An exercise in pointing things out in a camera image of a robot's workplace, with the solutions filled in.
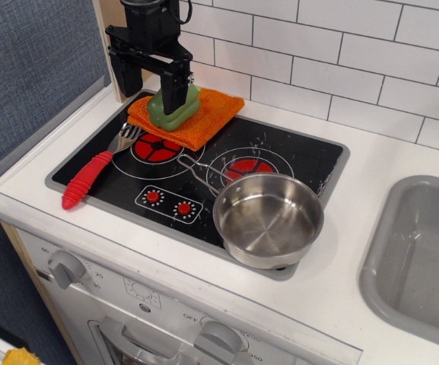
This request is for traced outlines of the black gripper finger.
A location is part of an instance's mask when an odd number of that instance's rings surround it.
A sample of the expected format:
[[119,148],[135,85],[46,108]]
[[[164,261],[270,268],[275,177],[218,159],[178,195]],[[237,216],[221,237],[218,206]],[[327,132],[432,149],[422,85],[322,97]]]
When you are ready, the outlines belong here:
[[167,69],[161,74],[164,114],[170,115],[186,103],[192,72],[189,68]]
[[131,97],[142,89],[142,69],[136,59],[125,53],[109,49],[110,62],[120,91]]

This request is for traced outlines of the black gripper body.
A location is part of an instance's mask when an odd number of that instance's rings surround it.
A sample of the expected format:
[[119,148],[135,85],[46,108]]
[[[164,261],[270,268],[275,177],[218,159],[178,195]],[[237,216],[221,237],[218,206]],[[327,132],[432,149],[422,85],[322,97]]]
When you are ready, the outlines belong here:
[[126,26],[105,29],[110,58],[158,75],[190,75],[192,53],[179,43],[179,37],[181,27],[192,18],[192,2],[184,20],[178,1],[122,1],[121,5]]

